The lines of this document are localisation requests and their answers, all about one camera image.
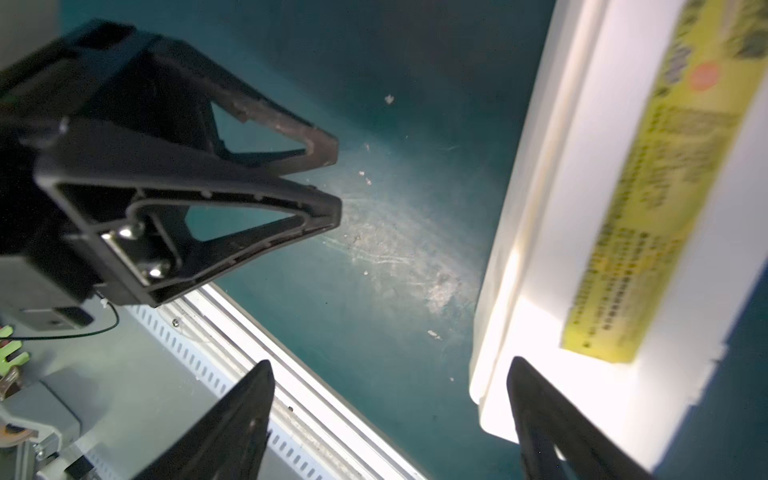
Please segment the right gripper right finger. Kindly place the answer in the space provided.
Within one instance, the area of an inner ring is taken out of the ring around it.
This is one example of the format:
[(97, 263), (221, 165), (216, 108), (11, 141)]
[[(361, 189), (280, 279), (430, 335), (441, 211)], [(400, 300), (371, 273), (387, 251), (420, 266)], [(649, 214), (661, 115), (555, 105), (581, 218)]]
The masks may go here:
[(522, 357), (507, 375), (507, 391), (526, 479), (651, 479)]

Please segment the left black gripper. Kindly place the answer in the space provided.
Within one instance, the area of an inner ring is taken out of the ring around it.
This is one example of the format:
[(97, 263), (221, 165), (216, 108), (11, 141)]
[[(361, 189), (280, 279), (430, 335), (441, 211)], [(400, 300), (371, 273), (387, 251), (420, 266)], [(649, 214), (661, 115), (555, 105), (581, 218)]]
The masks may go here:
[[(37, 330), (90, 323), (85, 301), (172, 301), (338, 227), (341, 201), (290, 175), (333, 165), (335, 137), (278, 124), (297, 150), (208, 151), (156, 136), (153, 34), (99, 21), (1, 66), (1, 308)], [(192, 208), (275, 219), (197, 238)]]

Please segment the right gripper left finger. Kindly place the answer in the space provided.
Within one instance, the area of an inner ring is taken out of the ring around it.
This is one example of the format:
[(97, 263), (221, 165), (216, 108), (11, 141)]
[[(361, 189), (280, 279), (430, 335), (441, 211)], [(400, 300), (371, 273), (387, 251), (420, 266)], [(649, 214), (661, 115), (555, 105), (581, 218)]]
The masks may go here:
[(138, 479), (255, 479), (269, 438), (275, 379), (256, 364)]

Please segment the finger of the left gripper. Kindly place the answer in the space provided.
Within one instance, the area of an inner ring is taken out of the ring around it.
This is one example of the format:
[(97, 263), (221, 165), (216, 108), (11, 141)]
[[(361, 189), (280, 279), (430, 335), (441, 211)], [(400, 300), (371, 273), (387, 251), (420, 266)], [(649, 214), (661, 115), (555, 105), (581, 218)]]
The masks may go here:
[[(107, 177), (283, 177), (336, 163), (338, 140), (264, 96), (188, 43), (161, 35), (82, 35), (88, 98), (78, 146)], [(235, 152), (215, 108), (280, 150)]]

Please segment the cream plastic wrap dispenser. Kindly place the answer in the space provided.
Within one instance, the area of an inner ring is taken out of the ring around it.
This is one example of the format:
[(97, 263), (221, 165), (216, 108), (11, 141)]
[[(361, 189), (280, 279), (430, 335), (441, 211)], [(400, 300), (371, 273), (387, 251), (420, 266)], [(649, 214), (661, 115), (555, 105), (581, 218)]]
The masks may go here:
[(480, 427), (517, 440), (521, 357), (656, 468), (766, 260), (766, 3), (556, 2), (475, 311)]

